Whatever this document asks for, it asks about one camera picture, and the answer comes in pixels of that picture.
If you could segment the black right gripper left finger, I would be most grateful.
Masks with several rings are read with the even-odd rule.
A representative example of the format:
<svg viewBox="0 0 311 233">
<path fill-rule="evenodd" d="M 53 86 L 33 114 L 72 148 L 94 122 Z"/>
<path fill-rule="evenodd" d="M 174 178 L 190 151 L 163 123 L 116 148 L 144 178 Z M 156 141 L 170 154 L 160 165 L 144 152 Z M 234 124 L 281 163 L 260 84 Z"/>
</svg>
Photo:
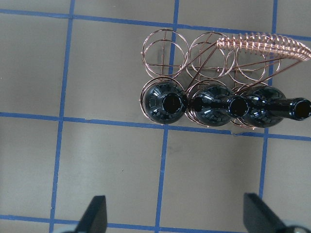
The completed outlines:
<svg viewBox="0 0 311 233">
<path fill-rule="evenodd" d="M 107 229 L 107 209 L 105 196 L 94 196 L 80 219 L 76 233 L 105 233 Z"/>
</svg>

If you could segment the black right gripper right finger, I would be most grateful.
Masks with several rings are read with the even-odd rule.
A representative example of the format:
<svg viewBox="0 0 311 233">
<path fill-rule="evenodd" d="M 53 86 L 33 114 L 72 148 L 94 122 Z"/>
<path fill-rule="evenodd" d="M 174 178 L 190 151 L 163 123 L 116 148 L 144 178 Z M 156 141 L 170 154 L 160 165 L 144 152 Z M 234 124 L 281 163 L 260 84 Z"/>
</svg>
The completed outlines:
<svg viewBox="0 0 311 233">
<path fill-rule="evenodd" d="M 255 193 L 243 196 L 243 223 L 248 233 L 290 233 L 291 228 Z"/>
</svg>

